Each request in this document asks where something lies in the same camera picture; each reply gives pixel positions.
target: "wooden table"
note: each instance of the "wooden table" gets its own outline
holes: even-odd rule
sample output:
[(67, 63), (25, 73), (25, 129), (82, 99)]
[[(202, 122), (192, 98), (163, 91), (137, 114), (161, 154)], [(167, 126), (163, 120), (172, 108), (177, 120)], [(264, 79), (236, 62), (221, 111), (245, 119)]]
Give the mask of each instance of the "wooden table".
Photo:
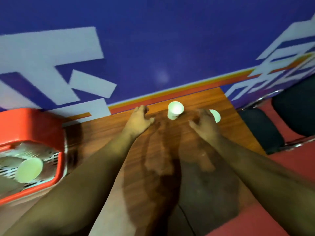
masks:
[[(185, 107), (167, 118), (171, 101)], [(220, 88), (149, 106), (155, 124), (133, 144), (90, 235), (205, 235), (255, 201), (230, 167), (188, 125), (198, 108), (221, 114), (230, 140), (265, 155)], [(120, 132), (130, 111), (67, 128), (71, 149), (89, 157)]]

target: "person's right arm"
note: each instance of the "person's right arm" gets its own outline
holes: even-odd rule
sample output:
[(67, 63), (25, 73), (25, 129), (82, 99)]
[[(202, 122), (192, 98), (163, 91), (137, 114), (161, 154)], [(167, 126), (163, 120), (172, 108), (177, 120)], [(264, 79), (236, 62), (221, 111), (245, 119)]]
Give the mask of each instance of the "person's right arm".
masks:
[(190, 126), (231, 166), (267, 212), (290, 235), (315, 235), (315, 186), (267, 157), (220, 134), (210, 111)]

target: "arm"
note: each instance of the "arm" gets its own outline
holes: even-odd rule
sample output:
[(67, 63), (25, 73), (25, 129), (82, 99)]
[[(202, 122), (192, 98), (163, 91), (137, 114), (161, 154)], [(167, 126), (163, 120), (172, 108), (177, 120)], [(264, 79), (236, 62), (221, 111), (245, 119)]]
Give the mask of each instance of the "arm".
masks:
[(68, 235), (100, 213), (135, 139), (154, 122), (136, 107), (124, 130), (27, 211), (4, 236)]
[(209, 111), (200, 110), (199, 123), (189, 124), (215, 148), (290, 235), (315, 235), (315, 187), (311, 182), (226, 139)]

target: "red floor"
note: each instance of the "red floor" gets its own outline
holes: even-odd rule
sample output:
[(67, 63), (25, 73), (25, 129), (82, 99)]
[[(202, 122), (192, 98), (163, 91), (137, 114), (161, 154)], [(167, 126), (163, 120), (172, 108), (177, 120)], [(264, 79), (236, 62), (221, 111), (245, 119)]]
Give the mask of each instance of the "red floor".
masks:
[[(286, 141), (293, 141), (300, 135), (293, 132), (282, 121), (278, 114), (272, 108), (270, 101), (260, 107), (268, 117), (277, 126), (278, 130)], [(304, 177), (315, 181), (315, 142), (307, 143), (301, 147), (289, 152), (279, 152), (270, 155), (274, 161), (283, 166), (303, 175)], [(265, 211), (265, 209), (255, 204), (233, 220), (227, 222), (220, 228), (212, 231), (207, 236), (287, 236), (288, 234), (274, 219)]]

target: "white paper cup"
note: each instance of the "white paper cup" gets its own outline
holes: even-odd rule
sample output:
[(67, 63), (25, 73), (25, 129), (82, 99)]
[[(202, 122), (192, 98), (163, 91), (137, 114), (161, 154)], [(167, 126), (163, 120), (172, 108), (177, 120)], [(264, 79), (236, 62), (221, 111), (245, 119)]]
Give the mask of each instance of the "white paper cup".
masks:
[(218, 113), (218, 111), (215, 111), (213, 109), (209, 109), (209, 111), (213, 114), (215, 117), (215, 122), (218, 123), (221, 121), (221, 115)]
[(20, 183), (29, 183), (40, 175), (43, 166), (43, 161), (37, 157), (27, 159), (16, 170), (15, 180)]
[(183, 104), (177, 101), (173, 101), (168, 105), (167, 117), (171, 120), (175, 120), (180, 114), (183, 113), (183, 111)]

